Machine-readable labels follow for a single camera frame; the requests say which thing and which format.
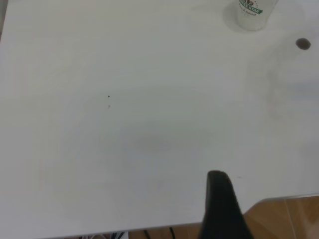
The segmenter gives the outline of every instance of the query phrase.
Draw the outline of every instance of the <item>green logo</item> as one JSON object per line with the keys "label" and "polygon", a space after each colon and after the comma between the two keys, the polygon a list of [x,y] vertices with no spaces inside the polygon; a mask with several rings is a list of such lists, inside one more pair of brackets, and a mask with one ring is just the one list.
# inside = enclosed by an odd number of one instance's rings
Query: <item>green logo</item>
{"label": "green logo", "polygon": [[253,7],[254,2],[252,0],[239,0],[240,4],[242,4],[245,8],[247,8],[248,10],[256,13],[256,14],[261,14],[263,11]]}

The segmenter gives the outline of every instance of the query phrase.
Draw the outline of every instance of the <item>white table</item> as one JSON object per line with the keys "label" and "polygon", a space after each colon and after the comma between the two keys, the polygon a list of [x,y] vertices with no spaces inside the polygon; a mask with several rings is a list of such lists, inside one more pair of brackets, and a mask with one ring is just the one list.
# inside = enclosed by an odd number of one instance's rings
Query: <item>white table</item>
{"label": "white table", "polygon": [[319,2],[280,0],[258,32],[236,4],[9,0],[1,237],[200,222],[216,169],[243,212],[318,193]]}

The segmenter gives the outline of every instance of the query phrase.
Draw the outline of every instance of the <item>small dot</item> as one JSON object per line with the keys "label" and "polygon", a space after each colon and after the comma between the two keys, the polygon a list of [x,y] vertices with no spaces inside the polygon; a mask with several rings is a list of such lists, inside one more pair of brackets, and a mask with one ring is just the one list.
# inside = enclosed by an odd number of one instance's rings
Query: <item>small dot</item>
{"label": "small dot", "polygon": [[308,50],[311,46],[311,43],[308,39],[300,38],[296,41],[296,45],[302,50]]}

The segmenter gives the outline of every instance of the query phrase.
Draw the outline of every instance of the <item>wooden floor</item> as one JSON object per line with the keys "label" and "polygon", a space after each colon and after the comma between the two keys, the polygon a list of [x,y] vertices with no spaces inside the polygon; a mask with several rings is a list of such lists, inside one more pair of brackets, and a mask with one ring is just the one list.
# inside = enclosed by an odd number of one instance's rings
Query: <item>wooden floor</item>
{"label": "wooden floor", "polygon": [[[245,219],[255,239],[319,239],[319,196],[260,203]],[[197,239],[200,224],[173,228],[176,239]],[[148,231],[151,239],[171,239],[168,228]],[[136,231],[129,239],[146,237]]]}

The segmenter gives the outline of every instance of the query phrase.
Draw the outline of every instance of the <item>black cable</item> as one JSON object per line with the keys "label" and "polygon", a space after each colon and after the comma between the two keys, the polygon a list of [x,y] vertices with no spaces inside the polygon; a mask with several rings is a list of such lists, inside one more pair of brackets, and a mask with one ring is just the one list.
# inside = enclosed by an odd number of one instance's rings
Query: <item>black cable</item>
{"label": "black cable", "polygon": [[173,237],[173,239],[175,239],[175,233],[174,233],[173,228],[171,227],[171,228],[169,228],[169,230],[170,230],[171,236]]}
{"label": "black cable", "polygon": [[144,234],[145,234],[147,239],[151,239],[150,234],[147,230],[144,230]]}
{"label": "black cable", "polygon": [[123,236],[125,232],[121,232],[121,234],[119,235],[118,239],[121,239],[121,237]]}

